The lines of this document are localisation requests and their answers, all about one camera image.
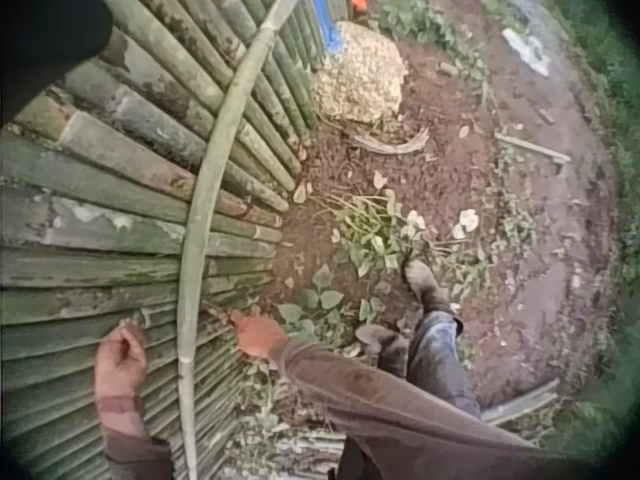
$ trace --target orange object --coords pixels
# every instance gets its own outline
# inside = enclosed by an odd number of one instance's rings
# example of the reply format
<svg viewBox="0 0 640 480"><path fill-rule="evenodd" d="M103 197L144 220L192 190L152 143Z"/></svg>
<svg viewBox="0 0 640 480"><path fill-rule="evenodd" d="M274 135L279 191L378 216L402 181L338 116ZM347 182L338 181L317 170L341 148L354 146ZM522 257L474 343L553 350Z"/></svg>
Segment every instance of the orange object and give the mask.
<svg viewBox="0 0 640 480"><path fill-rule="evenodd" d="M367 11L367 0L351 0L351 4L358 12Z"/></svg>

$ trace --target blue object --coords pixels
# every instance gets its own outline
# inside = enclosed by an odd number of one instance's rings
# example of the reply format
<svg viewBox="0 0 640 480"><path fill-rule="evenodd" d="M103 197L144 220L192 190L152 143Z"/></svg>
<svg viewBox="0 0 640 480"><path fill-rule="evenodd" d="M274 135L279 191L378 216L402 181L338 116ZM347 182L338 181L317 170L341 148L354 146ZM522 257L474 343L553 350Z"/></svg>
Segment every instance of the blue object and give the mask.
<svg viewBox="0 0 640 480"><path fill-rule="evenodd" d="M313 5L316 9L316 17L324 40L324 48L329 54L335 55L342 50L344 42L336 28L336 24L333 23L327 0L313 0Z"/></svg>

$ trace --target shoe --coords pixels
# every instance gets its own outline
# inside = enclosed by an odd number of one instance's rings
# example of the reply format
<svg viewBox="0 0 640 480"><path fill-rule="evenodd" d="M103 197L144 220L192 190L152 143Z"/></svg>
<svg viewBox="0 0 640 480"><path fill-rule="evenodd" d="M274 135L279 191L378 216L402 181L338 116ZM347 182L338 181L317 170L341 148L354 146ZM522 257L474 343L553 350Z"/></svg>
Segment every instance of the shoe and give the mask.
<svg viewBox="0 0 640 480"><path fill-rule="evenodd" d="M438 286L429 266L414 258L403 266L402 276L422 305L422 319L424 320L431 312L448 313L456 322L459 336L463 330L462 322L451 309L446 295Z"/></svg>

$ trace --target hand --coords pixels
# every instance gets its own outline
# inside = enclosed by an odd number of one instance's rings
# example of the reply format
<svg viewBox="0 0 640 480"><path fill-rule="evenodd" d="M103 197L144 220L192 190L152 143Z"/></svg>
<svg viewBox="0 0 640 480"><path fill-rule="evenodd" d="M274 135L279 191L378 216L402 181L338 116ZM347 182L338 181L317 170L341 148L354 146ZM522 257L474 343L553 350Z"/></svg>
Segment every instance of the hand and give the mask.
<svg viewBox="0 0 640 480"><path fill-rule="evenodd" d="M269 351L289 337L273 318L265 315L244 315L234 310L229 318L236 327L238 345L247 355L268 358Z"/></svg>
<svg viewBox="0 0 640 480"><path fill-rule="evenodd" d="M96 400L136 396L147 376L145 343L143 331L128 318L102 340L96 354Z"/></svg>

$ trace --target person's left hand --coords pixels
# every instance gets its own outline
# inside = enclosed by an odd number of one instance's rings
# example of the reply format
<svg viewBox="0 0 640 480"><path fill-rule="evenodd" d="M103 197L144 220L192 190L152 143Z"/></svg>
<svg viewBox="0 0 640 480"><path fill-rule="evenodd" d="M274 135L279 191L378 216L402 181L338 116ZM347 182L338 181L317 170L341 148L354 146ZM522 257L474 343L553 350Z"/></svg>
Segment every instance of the person's left hand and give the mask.
<svg viewBox="0 0 640 480"><path fill-rule="evenodd" d="M135 397L147 376L147 356L142 329L130 319L120 322L98 348L95 367L96 400Z"/></svg>

